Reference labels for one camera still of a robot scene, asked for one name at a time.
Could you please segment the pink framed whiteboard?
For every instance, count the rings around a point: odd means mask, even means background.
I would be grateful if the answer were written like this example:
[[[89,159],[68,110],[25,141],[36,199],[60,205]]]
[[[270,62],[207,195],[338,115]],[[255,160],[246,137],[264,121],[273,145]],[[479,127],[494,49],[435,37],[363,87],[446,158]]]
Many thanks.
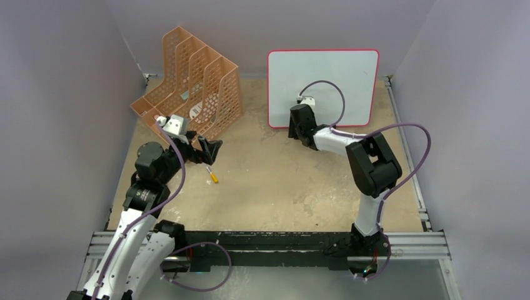
[[[267,123],[289,126],[298,96],[315,99],[318,124],[366,126],[371,120],[379,51],[277,49],[267,56]]]

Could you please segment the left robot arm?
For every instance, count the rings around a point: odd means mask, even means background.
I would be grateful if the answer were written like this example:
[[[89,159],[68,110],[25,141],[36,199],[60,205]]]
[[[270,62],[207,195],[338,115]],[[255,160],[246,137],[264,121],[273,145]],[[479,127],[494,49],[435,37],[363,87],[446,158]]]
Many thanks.
[[[164,258],[184,252],[184,225],[158,220],[161,209],[175,197],[168,183],[188,161],[212,165],[223,144],[198,136],[201,147],[196,149],[191,144],[194,136],[196,132],[188,131],[172,137],[167,149],[158,142],[138,148],[114,236],[94,274],[68,299],[137,299]]]

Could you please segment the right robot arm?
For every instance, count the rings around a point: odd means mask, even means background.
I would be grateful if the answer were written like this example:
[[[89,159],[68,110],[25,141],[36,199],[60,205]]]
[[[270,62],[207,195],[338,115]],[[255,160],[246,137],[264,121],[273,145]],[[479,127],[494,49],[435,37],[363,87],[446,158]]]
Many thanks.
[[[382,133],[353,134],[325,124],[318,125],[308,104],[290,109],[288,137],[315,151],[327,151],[347,158],[352,177],[361,192],[359,211],[352,224],[352,249],[366,254],[375,247],[381,229],[384,197],[402,176],[401,165]]]

